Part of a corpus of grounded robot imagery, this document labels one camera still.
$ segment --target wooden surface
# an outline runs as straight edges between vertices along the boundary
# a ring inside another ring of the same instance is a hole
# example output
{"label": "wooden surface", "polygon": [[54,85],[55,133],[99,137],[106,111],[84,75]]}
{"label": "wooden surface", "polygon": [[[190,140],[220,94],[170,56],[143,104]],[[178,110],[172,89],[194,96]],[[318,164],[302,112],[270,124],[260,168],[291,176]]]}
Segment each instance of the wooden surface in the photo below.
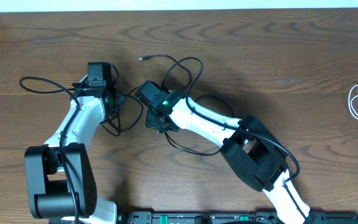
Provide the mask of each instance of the wooden surface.
{"label": "wooden surface", "polygon": [[[237,117],[261,119],[298,158],[295,185],[311,207],[358,212],[358,121],[347,109],[358,83],[358,9],[22,13],[0,14],[0,223],[45,223],[29,212],[23,156],[68,111],[68,96],[28,93],[20,77],[69,86],[87,62],[106,61],[117,65],[117,87],[128,91],[145,80],[160,83],[172,64],[138,61],[149,54],[202,59],[194,97],[221,96]],[[197,63],[186,65],[198,72]],[[177,69],[168,85],[185,82]],[[127,120],[135,106],[126,107]],[[144,118],[119,138],[96,130],[88,155],[101,196],[157,211],[272,208],[222,156],[179,153]],[[199,151],[217,149],[189,131],[172,136]]]}

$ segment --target wood grain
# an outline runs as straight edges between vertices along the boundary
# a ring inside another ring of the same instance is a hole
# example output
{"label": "wood grain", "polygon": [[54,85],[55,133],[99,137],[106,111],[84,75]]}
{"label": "wood grain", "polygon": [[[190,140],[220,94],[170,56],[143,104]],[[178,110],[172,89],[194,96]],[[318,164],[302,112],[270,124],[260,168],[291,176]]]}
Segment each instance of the wood grain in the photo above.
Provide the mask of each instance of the wood grain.
{"label": "wood grain", "polygon": [[[218,95],[237,117],[260,118],[298,158],[295,184],[313,208],[358,212],[358,121],[347,110],[348,91],[358,83],[358,9],[15,13],[0,14],[0,223],[45,223],[29,212],[23,155],[68,111],[66,95],[25,92],[20,77],[69,86],[87,62],[106,61],[117,65],[117,87],[128,91],[145,80],[161,82],[172,62],[138,61],[152,54],[202,59],[194,97]],[[198,71],[197,63],[186,65]],[[168,85],[184,83],[186,74],[174,70]],[[128,123],[139,105],[126,108]],[[272,208],[220,155],[177,152],[144,118],[119,138],[96,130],[88,155],[101,196],[156,211]],[[172,136],[216,150],[189,131]]]}

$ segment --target cable connector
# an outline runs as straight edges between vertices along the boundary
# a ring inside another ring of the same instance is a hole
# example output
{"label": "cable connector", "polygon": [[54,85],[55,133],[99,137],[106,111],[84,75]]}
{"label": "cable connector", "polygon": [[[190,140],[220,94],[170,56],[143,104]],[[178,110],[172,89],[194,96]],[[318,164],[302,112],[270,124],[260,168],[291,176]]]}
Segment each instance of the cable connector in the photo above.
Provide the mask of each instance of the cable connector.
{"label": "cable connector", "polygon": [[140,57],[139,60],[148,60],[148,59],[150,59],[152,57],[153,56],[151,56],[151,55],[146,55],[146,56]]}

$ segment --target white wall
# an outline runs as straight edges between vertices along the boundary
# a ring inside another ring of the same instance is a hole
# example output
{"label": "white wall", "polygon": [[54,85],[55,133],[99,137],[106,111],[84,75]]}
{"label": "white wall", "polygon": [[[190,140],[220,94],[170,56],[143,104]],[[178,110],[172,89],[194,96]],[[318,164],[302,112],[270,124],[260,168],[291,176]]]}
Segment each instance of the white wall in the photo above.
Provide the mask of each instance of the white wall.
{"label": "white wall", "polygon": [[358,0],[0,0],[0,12],[358,7]]}

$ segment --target tabletop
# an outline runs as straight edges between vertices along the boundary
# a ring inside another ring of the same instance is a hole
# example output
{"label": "tabletop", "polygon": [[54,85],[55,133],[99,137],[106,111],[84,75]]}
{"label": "tabletop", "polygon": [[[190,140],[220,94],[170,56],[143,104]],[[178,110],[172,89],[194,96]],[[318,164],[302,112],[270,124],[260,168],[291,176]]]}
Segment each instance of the tabletop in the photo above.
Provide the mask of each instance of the tabletop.
{"label": "tabletop", "polygon": [[[46,223],[29,212],[23,156],[53,134],[69,109],[68,95],[26,92],[20,77],[70,86],[88,62],[104,61],[116,65],[117,88],[127,92],[162,81],[171,60],[139,61],[154,54],[200,58],[204,72],[192,97],[219,96],[236,117],[258,117],[299,160],[294,183],[312,208],[358,212],[358,121],[347,108],[358,84],[358,9],[0,13],[0,223]],[[198,72],[196,62],[184,65]],[[181,88],[187,78],[176,68],[167,85]],[[224,112],[217,101],[200,103]],[[123,124],[139,112],[128,101]],[[220,154],[179,152],[144,122],[145,113],[118,138],[96,130],[88,156],[100,196],[127,210],[273,208]],[[172,138],[197,151],[217,150],[186,130]]]}

